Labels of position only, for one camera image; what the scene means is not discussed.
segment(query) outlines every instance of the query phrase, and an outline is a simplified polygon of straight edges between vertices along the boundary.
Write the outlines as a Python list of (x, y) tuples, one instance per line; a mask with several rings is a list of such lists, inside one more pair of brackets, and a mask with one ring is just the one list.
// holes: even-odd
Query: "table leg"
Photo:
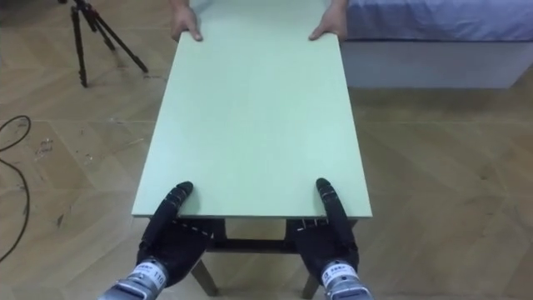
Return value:
[(226, 219), (217, 219), (214, 220), (213, 226), (213, 240), (215, 241), (226, 241)]
[(211, 277), (209, 271), (207, 271), (206, 265), (203, 264), (202, 260), (198, 261), (191, 273), (192, 276), (198, 281), (203, 291), (206, 292), (207, 296), (215, 297), (218, 295), (218, 287)]
[(313, 276), (307, 276), (306, 286), (303, 288), (301, 297), (304, 299), (312, 299), (315, 296), (316, 290), (319, 286), (320, 284)]

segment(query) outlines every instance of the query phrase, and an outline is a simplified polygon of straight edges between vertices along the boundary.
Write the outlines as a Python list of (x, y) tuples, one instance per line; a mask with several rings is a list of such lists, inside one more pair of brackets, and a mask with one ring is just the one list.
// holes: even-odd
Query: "bed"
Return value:
[(533, 63), (531, 0), (350, 0), (346, 80), (360, 88), (508, 88)]

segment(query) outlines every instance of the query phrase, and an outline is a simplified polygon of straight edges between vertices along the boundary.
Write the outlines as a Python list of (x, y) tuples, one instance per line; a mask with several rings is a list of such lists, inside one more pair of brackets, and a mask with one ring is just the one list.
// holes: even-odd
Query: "herringbone parquet floor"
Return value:
[[(111, 54), (85, 24), (89, 89), (77, 79), (68, 6), (0, 3), (0, 120), (34, 120), (2, 154), (27, 175), (32, 212), (0, 264), (2, 300), (95, 299), (133, 267), (146, 226), (132, 198), (175, 43), (166, 1), (92, 4), (151, 69)], [(360, 222), (361, 277), (385, 300), (533, 298), (533, 71), (507, 91), (352, 90), (375, 217)], [(20, 133), (0, 136), (0, 145)], [(0, 253), (23, 194), (0, 167)], [(278, 238), (276, 221), (232, 221), (232, 236)], [(298, 257), (206, 255), (226, 299), (296, 299)], [(161, 299), (207, 298), (191, 277)]]

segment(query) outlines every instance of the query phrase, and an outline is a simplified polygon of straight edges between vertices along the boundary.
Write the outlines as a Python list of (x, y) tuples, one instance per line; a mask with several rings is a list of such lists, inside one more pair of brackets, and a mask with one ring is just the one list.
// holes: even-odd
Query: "white bed frame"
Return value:
[(354, 88), (509, 88), (533, 63), (533, 42), (345, 42)]

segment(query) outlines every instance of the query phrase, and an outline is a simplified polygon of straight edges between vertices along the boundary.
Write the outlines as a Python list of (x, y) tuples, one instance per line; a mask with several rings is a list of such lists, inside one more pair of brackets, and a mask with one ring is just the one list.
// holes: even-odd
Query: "robotic wrist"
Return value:
[(321, 276), (328, 300), (373, 300), (357, 275), (356, 270), (348, 263), (340, 260), (330, 262)]
[(155, 300), (167, 285), (168, 273), (154, 258), (139, 263), (124, 279), (117, 281), (98, 300)]

